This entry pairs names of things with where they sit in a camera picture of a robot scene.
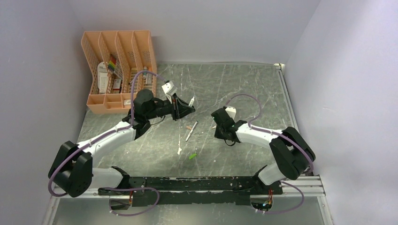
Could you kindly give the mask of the white pen blue tip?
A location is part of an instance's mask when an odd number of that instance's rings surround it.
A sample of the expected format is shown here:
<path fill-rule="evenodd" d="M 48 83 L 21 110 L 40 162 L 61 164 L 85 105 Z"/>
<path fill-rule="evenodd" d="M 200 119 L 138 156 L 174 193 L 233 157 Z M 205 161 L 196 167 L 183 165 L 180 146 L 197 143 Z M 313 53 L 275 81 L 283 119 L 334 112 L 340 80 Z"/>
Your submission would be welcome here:
<path fill-rule="evenodd" d="M 195 101 L 195 97 L 193 96 L 193 97 L 191 98 L 190 102 L 189 102 L 189 107 L 192 107 L 192 106 L 193 106 L 194 101 Z"/>

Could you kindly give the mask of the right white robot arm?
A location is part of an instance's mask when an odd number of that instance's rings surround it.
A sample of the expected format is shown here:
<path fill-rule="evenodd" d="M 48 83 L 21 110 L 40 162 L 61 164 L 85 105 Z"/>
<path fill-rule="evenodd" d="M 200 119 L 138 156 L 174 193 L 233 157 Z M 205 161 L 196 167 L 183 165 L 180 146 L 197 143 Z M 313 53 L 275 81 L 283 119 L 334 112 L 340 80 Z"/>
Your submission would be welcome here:
<path fill-rule="evenodd" d="M 214 136 L 233 144 L 249 143 L 271 150 L 275 162 L 255 174 L 253 188 L 258 194 L 265 194 L 277 181 L 296 180 L 313 167 L 316 156 L 297 129 L 265 129 L 244 120 L 234 121 L 235 114 L 233 107 L 222 107 L 211 114 L 216 123 Z"/>

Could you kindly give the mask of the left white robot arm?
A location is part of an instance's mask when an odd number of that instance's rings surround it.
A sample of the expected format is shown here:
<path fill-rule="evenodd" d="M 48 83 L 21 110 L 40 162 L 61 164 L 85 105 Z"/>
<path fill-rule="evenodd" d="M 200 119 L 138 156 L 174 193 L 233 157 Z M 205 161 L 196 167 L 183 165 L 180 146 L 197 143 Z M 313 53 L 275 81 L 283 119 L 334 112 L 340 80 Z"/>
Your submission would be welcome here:
<path fill-rule="evenodd" d="M 149 90 L 139 91 L 128 115 L 114 127 L 89 140 L 61 145 L 48 173 L 50 194 L 78 197 L 92 188 L 113 190 L 118 195 L 127 193 L 130 176 L 117 166 L 99 169 L 97 160 L 141 137 L 150 128 L 151 119 L 171 115 L 173 120 L 179 120 L 195 112 L 194 101 L 192 98 L 187 103 L 177 94 L 161 100 Z"/>

